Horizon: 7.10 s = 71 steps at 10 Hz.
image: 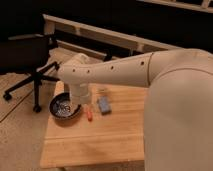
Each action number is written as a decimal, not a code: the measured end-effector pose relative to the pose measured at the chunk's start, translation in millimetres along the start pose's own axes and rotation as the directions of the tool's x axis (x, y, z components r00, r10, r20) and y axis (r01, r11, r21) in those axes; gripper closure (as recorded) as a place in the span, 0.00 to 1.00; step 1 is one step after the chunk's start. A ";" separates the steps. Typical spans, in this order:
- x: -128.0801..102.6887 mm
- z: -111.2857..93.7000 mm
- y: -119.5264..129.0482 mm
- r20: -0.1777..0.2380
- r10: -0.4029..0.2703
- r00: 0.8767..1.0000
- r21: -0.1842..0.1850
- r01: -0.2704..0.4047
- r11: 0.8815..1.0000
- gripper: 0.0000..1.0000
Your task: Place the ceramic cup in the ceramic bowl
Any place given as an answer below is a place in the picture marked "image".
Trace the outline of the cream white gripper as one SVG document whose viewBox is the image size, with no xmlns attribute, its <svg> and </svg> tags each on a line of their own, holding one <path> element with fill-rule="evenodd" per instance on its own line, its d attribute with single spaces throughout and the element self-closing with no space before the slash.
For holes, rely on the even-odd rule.
<svg viewBox="0 0 213 171">
<path fill-rule="evenodd" d="M 91 92 L 88 84 L 70 85 L 71 101 L 74 104 L 88 104 L 91 102 Z"/>
</svg>

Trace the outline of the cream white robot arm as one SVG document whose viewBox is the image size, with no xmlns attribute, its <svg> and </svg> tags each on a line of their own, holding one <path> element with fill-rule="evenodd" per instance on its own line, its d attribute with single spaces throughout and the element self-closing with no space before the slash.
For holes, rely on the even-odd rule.
<svg viewBox="0 0 213 171">
<path fill-rule="evenodd" d="M 84 104 L 90 83 L 146 87 L 145 171 L 213 171 L 213 54 L 155 51 L 91 64 L 79 53 L 58 76 Z"/>
</svg>

